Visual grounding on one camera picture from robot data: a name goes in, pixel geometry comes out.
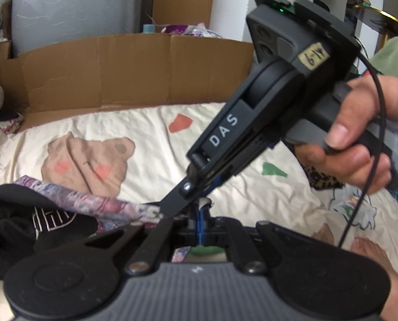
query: white bedsheet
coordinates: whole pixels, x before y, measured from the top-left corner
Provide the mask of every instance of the white bedsheet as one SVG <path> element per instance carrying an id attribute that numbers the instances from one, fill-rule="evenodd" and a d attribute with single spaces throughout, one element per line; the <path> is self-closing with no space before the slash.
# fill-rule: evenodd
<path id="1" fill-rule="evenodd" d="M 127 162 L 118 198 L 158 201 L 184 178 L 186 152 L 221 107 L 200 104 L 102 112 L 49 123 L 16 135 L 5 136 L 0 131 L 0 184 L 23 175 L 42 179 L 41 167 L 48 156 L 48 144 L 67 133 L 98 141 L 128 137 L 136 147 Z M 269 220 L 308 236 L 318 233 L 326 224 L 337 243 L 357 193 L 351 186 L 335 192 L 312 191 L 296 158 L 280 143 L 210 195 L 214 203 L 211 213 L 238 218 L 249 226 L 258 220 Z M 355 225 L 343 247 L 350 248 L 355 236 L 366 236 L 386 250 L 398 271 L 398 205 L 391 195 L 382 190 L 367 197 Z M 7 320 L 1 311 L 0 320 Z"/>

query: handwritten label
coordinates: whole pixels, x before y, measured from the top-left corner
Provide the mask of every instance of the handwritten label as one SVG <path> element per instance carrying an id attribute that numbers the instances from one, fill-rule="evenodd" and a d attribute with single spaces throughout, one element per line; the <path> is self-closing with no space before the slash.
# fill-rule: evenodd
<path id="1" fill-rule="evenodd" d="M 312 44 L 305 51 L 298 55 L 300 61 L 309 70 L 316 69 L 320 64 L 327 60 L 330 55 L 326 52 L 320 42 Z"/>

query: bear print pattern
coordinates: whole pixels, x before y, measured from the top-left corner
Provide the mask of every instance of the bear print pattern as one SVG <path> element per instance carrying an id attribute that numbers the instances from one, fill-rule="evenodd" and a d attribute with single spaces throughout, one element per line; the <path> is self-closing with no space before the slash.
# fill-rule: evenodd
<path id="1" fill-rule="evenodd" d="M 70 132 L 49 144 L 41 175 L 45 182 L 116 198 L 134 151 L 128 138 L 86 141 Z"/>

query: green fabric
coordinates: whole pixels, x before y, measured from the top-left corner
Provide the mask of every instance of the green fabric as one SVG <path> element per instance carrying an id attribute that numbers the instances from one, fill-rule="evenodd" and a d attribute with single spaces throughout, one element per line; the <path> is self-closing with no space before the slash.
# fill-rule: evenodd
<path id="1" fill-rule="evenodd" d="M 209 256 L 215 255 L 217 253 L 225 252 L 225 250 L 221 247 L 217 246 L 196 246 L 192 247 L 190 250 L 190 254 L 195 256 Z"/>
<path id="2" fill-rule="evenodd" d="M 398 36 L 388 40 L 369 61 L 382 74 L 398 77 Z"/>
<path id="3" fill-rule="evenodd" d="M 281 169 L 279 169 L 276 165 L 264 162 L 262 164 L 262 175 L 277 175 L 277 176 L 283 176 L 283 177 L 288 177 L 288 174 Z"/>

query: hand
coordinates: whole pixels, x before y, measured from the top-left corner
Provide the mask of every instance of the hand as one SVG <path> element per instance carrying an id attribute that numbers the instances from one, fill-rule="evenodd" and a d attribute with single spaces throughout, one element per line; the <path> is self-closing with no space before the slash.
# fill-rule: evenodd
<path id="1" fill-rule="evenodd" d="M 398 78 L 379 76 L 379 80 L 388 117 L 398 121 Z M 320 146 L 312 144 L 296 146 L 295 152 L 301 164 L 312 165 L 317 171 L 335 176 L 340 182 L 363 188 L 374 157 L 369 155 L 365 146 L 351 145 L 363 133 L 371 119 L 379 113 L 379 102 L 371 76 L 354 79 L 348 84 L 352 91 L 343 101 L 336 121 L 325 140 L 328 146 L 342 152 L 329 156 Z M 368 190 L 369 194 L 375 193 L 389 183 L 390 169 L 389 157 L 382 154 L 376 175 Z"/>

